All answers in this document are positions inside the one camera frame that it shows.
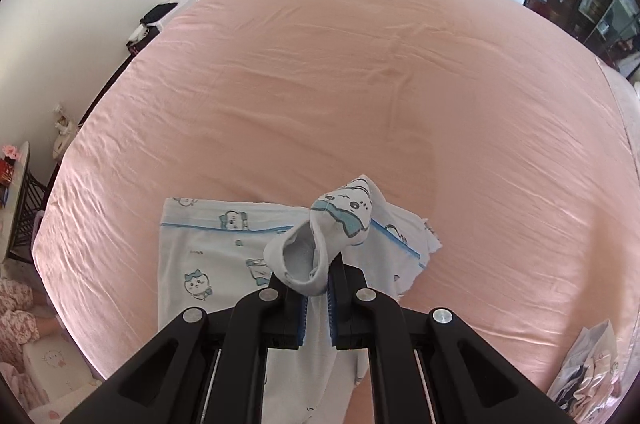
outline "white wall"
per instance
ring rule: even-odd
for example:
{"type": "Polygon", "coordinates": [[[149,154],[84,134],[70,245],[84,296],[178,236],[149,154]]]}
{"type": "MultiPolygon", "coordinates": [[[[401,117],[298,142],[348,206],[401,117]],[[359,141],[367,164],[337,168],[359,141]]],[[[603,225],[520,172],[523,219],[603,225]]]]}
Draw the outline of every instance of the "white wall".
{"type": "Polygon", "coordinates": [[[1,0],[0,145],[29,140],[48,180],[59,102],[78,120],[126,59],[127,37],[164,0],[1,0]]]}

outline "metal screw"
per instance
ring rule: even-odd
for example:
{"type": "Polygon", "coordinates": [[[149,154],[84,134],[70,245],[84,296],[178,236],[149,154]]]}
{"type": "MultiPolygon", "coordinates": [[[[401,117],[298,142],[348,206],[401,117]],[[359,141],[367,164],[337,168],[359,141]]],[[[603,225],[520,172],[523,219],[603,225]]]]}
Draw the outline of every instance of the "metal screw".
{"type": "Polygon", "coordinates": [[[433,319],[439,323],[450,323],[453,319],[453,314],[447,309],[437,309],[433,311],[433,319]]]}
{"type": "Polygon", "coordinates": [[[360,301],[373,301],[376,298],[376,291],[371,289],[360,289],[356,292],[356,298],[360,301]]]}
{"type": "Polygon", "coordinates": [[[278,291],[276,289],[262,289],[258,296],[262,301],[274,301],[278,299],[278,291]]]}
{"type": "Polygon", "coordinates": [[[202,310],[197,308],[186,309],[184,311],[184,314],[182,315],[182,318],[187,323],[197,323],[202,319],[202,310]]]}

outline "pink bed sheet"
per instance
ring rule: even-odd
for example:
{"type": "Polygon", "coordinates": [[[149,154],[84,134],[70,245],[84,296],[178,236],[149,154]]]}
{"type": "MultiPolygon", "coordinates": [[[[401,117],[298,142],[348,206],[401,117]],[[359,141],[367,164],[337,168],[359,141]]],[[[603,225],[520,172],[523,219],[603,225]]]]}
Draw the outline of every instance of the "pink bed sheet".
{"type": "Polygon", "coordinates": [[[82,128],[34,258],[108,376],[156,331],[165,198],[308,206],[362,173],[444,244],[404,305],[450,307],[543,390],[607,318],[626,366],[640,187],[622,115],[593,55],[509,0],[201,0],[82,128]]]}

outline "blue trim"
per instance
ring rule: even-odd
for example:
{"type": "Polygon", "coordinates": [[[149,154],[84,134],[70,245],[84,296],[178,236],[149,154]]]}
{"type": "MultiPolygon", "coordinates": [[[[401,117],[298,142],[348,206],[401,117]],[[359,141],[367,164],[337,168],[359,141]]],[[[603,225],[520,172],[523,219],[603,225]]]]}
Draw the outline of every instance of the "blue trim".
{"type": "MultiPolygon", "coordinates": [[[[380,232],[382,232],[388,239],[390,239],[392,242],[394,242],[394,244],[398,245],[399,247],[401,247],[403,250],[407,251],[409,254],[411,254],[414,258],[418,258],[420,259],[420,253],[417,251],[414,251],[411,247],[409,247],[408,245],[404,244],[402,241],[398,240],[394,235],[392,235],[388,230],[385,229],[385,227],[383,227],[381,224],[377,223],[375,220],[371,220],[371,225],[379,230],[380,232]]],[[[220,229],[219,227],[203,227],[203,226],[190,226],[188,224],[171,224],[169,222],[162,222],[160,224],[160,226],[165,226],[165,227],[183,227],[185,229],[199,229],[199,230],[213,230],[215,232],[238,232],[240,234],[260,234],[260,233],[265,233],[265,232],[278,232],[279,230],[289,230],[291,229],[291,227],[293,226],[281,226],[281,227],[270,227],[269,229],[256,229],[256,230],[250,230],[250,229],[220,229]]]]}
{"type": "Polygon", "coordinates": [[[279,230],[289,230],[293,226],[282,227],[270,227],[269,229],[220,229],[219,227],[203,227],[203,226],[190,226],[188,224],[171,224],[169,222],[162,222],[161,226],[165,227],[184,227],[186,229],[200,229],[200,230],[214,230],[217,232],[239,232],[241,234],[259,234],[261,232],[278,232],[279,230]]]}
{"type": "Polygon", "coordinates": [[[331,346],[335,346],[338,341],[338,321],[336,311],[336,301],[334,292],[334,282],[329,280],[326,284],[326,309],[329,319],[329,337],[331,346]]]}
{"type": "Polygon", "coordinates": [[[403,242],[398,240],[394,235],[392,235],[388,230],[386,230],[385,227],[383,227],[381,224],[377,223],[373,218],[371,219],[371,225],[373,227],[375,227],[377,230],[381,231],[388,239],[390,239],[392,242],[394,242],[394,244],[398,244],[400,247],[402,247],[405,251],[407,251],[409,254],[411,254],[414,258],[420,259],[420,253],[419,252],[414,251],[407,244],[404,244],[403,242]]]}

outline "white sock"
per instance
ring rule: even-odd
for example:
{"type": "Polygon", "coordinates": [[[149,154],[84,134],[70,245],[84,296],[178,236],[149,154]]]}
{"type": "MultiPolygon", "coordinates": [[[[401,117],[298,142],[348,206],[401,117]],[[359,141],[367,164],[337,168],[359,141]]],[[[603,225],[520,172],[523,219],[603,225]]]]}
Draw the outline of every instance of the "white sock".
{"type": "Polygon", "coordinates": [[[311,205],[309,220],[266,245],[264,260],[285,285],[305,296],[320,295],[334,258],[366,239],[371,211],[369,179],[362,175],[319,197],[311,205]]]}

